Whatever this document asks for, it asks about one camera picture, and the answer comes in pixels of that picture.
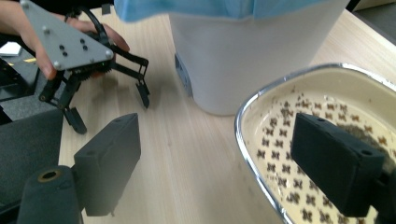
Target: dark floor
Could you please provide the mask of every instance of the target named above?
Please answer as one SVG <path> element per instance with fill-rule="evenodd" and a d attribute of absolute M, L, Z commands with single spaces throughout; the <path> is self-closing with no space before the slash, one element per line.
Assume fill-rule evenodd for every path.
<path fill-rule="evenodd" d="M 396 3 L 363 9 L 353 12 L 353 14 L 396 45 Z M 2 102 L 0 106 L 4 108 L 4 111 L 12 119 L 30 117 L 54 108 L 51 105 L 38 101 L 38 94 L 42 91 L 45 83 L 46 80 L 44 77 L 39 75 L 35 95 Z"/>

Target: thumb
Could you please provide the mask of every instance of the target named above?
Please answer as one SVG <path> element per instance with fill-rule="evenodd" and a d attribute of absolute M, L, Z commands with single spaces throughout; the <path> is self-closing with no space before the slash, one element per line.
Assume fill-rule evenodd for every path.
<path fill-rule="evenodd" d="M 56 76 L 56 69 L 53 67 L 49 56 L 47 55 L 44 48 L 38 48 L 35 50 L 35 59 L 37 66 L 48 80 L 52 80 Z"/>

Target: black robotic claw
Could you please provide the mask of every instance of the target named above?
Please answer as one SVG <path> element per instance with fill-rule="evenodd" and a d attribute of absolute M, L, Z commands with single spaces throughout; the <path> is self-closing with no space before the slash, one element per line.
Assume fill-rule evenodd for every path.
<path fill-rule="evenodd" d="M 95 25 L 97 33 L 87 33 L 89 37 L 96 40 L 105 47 L 111 49 L 113 53 L 119 54 L 121 57 L 127 59 L 132 63 L 139 65 L 138 71 L 116 63 L 113 58 L 109 58 L 107 61 L 99 63 L 84 64 L 79 67 L 66 69 L 70 76 L 65 77 L 65 70 L 58 71 L 55 79 L 48 80 L 43 91 L 39 95 L 39 100 L 46 102 L 50 105 L 54 105 L 64 112 L 64 116 L 67 122 L 75 129 L 77 133 L 87 132 L 87 128 L 80 117 L 78 111 L 75 108 L 69 108 L 70 102 L 72 101 L 74 94 L 78 91 L 81 82 L 90 78 L 95 72 L 108 72 L 112 69 L 122 72 L 123 74 L 137 79 L 136 87 L 139 91 L 140 98 L 142 99 L 145 108 L 149 107 L 149 88 L 145 81 L 145 75 L 149 66 L 149 60 L 138 57 L 120 49 L 117 45 L 110 42 L 107 37 L 106 31 L 101 23 L 93 16 L 93 14 L 85 7 L 77 7 L 69 14 L 69 16 L 76 17 L 81 14 L 81 11 L 85 12 Z M 55 93 L 59 90 L 62 82 L 64 83 L 64 89 L 61 93 L 60 98 L 55 97 Z"/>

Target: white plastic container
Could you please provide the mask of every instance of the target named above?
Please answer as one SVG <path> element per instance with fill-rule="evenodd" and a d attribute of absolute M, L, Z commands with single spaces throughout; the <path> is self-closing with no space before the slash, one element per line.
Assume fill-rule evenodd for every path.
<path fill-rule="evenodd" d="M 307 67 L 348 0 L 263 20 L 169 15 L 179 59 L 204 111 L 234 115 L 254 91 Z"/>

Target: robotic claw finger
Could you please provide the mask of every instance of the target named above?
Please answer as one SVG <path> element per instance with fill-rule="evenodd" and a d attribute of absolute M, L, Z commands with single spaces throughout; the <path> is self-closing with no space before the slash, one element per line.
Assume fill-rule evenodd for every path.
<path fill-rule="evenodd" d="M 49 55 L 53 66 L 58 71 L 55 79 L 49 80 L 39 95 L 39 100 L 54 105 L 64 112 L 67 122 L 77 133 L 87 132 L 87 128 L 75 107 L 70 102 L 78 91 L 81 82 L 91 77 L 94 72 L 108 72 L 111 69 L 137 79 L 136 87 L 145 107 L 149 107 L 149 89 L 145 74 L 149 61 L 135 56 L 115 45 L 107 36 L 104 26 L 85 7 L 78 7 L 66 16 L 77 17 L 84 12 L 95 25 L 95 33 L 82 32 L 61 22 L 45 9 L 31 1 L 21 0 L 21 7 L 32 24 L 35 33 Z M 116 63 L 114 53 L 137 63 L 138 71 Z M 55 93 L 62 82 L 65 87 L 59 99 Z"/>

